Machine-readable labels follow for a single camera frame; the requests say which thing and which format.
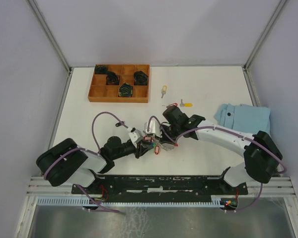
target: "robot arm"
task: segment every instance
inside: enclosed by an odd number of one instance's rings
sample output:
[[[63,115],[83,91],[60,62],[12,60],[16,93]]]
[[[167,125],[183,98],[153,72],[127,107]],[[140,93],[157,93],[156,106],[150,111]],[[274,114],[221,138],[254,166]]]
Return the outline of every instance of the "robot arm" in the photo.
[[[161,135],[160,142],[174,144],[177,138],[183,135],[187,138],[191,137],[196,140],[212,142],[244,158],[243,163],[235,167],[229,167],[224,171],[224,181],[230,186],[236,187],[250,180],[261,183],[269,182],[276,172],[279,162],[261,147],[265,147],[282,160],[283,156],[275,143],[263,131],[253,135],[218,126],[198,115],[192,115],[188,118],[177,106],[167,108],[163,116],[170,125],[162,125],[161,129],[169,136],[158,131],[157,134]],[[149,128],[157,128],[155,124],[155,121],[151,121]],[[151,129],[146,130],[146,133],[157,135]]]
[[[210,141],[244,157],[243,163],[227,168],[220,176],[232,187],[250,180],[269,182],[279,162],[263,148],[282,159],[280,151],[265,132],[252,135],[215,125],[198,115],[189,118],[177,106],[167,108],[163,116],[170,125],[151,121],[149,129],[145,131],[146,135],[155,137],[159,143],[174,145],[179,137],[184,136]],[[117,136],[110,137],[99,153],[78,148],[72,139],[66,139],[42,154],[36,164],[52,186],[70,182],[88,187],[95,179],[94,173],[108,172],[115,166],[114,160],[130,154],[139,158],[153,149],[152,143],[143,140],[140,131],[135,128],[129,131],[129,137],[130,140],[125,143]]]

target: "white table surface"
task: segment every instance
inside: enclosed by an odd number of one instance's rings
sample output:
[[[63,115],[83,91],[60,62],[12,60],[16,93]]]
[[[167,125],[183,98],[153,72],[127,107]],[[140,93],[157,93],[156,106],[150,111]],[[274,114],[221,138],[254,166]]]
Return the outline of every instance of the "white table surface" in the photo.
[[[58,125],[54,145],[70,137],[79,146],[97,151],[91,135],[93,118],[102,111],[114,113],[128,126],[143,131],[151,115],[166,121],[162,113],[170,103],[193,103],[193,107],[180,107],[187,116],[201,115],[213,122],[214,114],[222,103],[249,104],[251,99],[242,68],[239,66],[151,67],[149,102],[91,103],[87,95],[93,68],[75,68]],[[161,98],[161,89],[167,92]],[[126,142],[129,137],[124,127],[115,127],[117,121],[110,115],[101,115],[95,123],[95,135],[102,147],[110,136],[116,135]],[[243,161],[237,154],[218,145],[181,138],[179,147],[172,151],[153,151],[136,159],[134,155],[115,160],[108,174],[118,175],[219,175],[228,166]]]

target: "white wall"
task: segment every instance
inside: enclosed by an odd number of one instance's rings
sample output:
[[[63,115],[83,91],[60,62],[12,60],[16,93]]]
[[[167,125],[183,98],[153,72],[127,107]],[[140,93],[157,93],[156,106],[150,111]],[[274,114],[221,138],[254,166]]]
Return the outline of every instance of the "white wall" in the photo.
[[[279,0],[37,0],[71,66],[244,64]]]
[[[14,234],[66,72],[24,0],[0,0],[0,238]]]
[[[298,0],[289,1],[251,73],[298,196]]]

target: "black mounting plate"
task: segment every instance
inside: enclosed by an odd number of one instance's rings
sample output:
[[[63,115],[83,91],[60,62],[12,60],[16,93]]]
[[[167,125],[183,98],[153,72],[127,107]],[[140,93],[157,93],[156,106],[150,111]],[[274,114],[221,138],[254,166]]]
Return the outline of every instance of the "black mounting plate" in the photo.
[[[103,175],[85,190],[101,194],[100,185],[108,191],[107,202],[211,202],[211,195],[236,195],[236,187],[219,176]],[[239,195],[248,194],[246,183],[237,188]],[[72,194],[83,193],[73,185]]]

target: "wooden compartment box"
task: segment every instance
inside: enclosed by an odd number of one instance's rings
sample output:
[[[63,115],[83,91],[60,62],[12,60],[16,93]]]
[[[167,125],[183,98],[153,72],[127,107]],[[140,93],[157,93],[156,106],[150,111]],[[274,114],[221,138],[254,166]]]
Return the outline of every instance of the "wooden compartment box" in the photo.
[[[119,85],[106,85],[106,74],[95,74],[91,81],[88,93],[90,102],[102,103],[148,103],[150,66],[148,64],[97,64],[104,65],[108,71],[116,73],[119,77]],[[134,85],[134,73],[142,71],[148,75],[148,84],[145,86]],[[129,83],[133,87],[131,97],[119,97],[119,87]]]

